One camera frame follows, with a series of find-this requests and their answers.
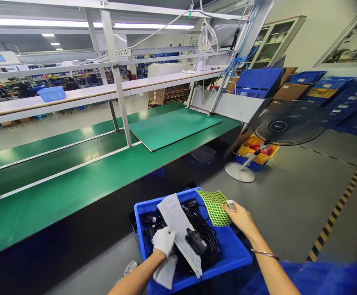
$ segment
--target yellow black hazard tape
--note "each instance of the yellow black hazard tape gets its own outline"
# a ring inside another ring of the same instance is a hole
[[[346,188],[342,197],[338,200],[337,204],[335,205],[335,208],[331,212],[329,219],[327,220],[321,233],[319,234],[314,245],[312,246],[312,249],[308,254],[307,261],[316,262],[318,260],[319,253],[321,252],[323,245],[326,243],[329,235],[333,231],[333,225],[335,224],[338,216],[341,214],[341,211],[342,211],[343,207],[345,206],[346,202],[348,201],[353,190],[355,189],[356,184],[357,184],[357,169],[356,169],[355,173],[353,174],[352,178],[350,179],[348,187]]]

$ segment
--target workbench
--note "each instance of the workbench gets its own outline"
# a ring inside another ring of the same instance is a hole
[[[128,121],[134,123],[183,107],[185,106],[180,103],[163,105],[129,115]],[[218,114],[213,116],[221,119],[222,122],[155,152],[151,153],[143,144],[137,144],[0,199],[0,251],[165,166],[241,124],[237,120]],[[117,121],[121,127],[123,125],[121,118],[118,118]],[[6,163],[18,161],[27,158],[30,154],[45,152],[48,148],[65,146],[68,143],[82,141],[87,137],[112,130],[114,130],[113,122],[107,121],[1,151],[0,155],[6,155],[4,156]],[[131,134],[131,138],[132,143],[139,141],[133,134]],[[119,150],[126,145],[125,133],[120,130],[0,169],[0,195]]]

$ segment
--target white cotton glove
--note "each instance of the white cotton glove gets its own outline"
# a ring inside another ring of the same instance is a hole
[[[154,251],[155,249],[161,250],[167,257],[169,257],[171,249],[173,248],[175,232],[170,231],[170,227],[164,227],[157,230],[154,235]]]

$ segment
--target fan pole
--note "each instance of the fan pole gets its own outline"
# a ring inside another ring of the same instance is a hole
[[[268,148],[269,146],[270,146],[269,143],[268,143],[268,144],[264,144],[264,143],[263,143],[263,144],[260,146],[260,149],[258,149],[257,151],[255,151],[255,152],[253,153],[253,155],[250,156],[249,159],[245,161],[245,163],[240,167],[239,171],[243,171],[244,168],[245,168],[246,166],[248,166],[249,163],[252,162],[253,159],[256,158],[256,157],[261,153],[262,150],[264,150],[265,148]]]

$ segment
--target cardboard box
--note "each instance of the cardboard box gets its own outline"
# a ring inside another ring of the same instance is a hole
[[[286,81],[289,81],[290,77],[296,72],[297,67],[296,68],[285,68],[285,74],[282,76],[281,79],[281,86],[282,84],[284,84]]]
[[[231,79],[230,79],[230,81],[233,81],[234,83],[236,83],[236,85],[237,85],[237,83],[239,82],[239,80],[240,80],[240,77],[236,77],[236,78],[231,78]],[[227,84],[227,87],[226,87],[227,93],[229,93],[229,94],[235,94],[234,89],[236,88],[236,85],[235,85],[234,83],[231,83],[231,82],[230,82],[230,83]]]
[[[9,122],[3,122],[1,123],[2,126],[14,126],[14,125],[17,125],[18,124],[18,121],[9,121]]]
[[[19,121],[21,123],[26,123],[26,122],[29,122],[31,120],[31,118],[22,118],[22,119],[19,119]]]
[[[275,100],[297,100],[302,97],[314,85],[312,84],[294,84],[285,83],[274,95]]]

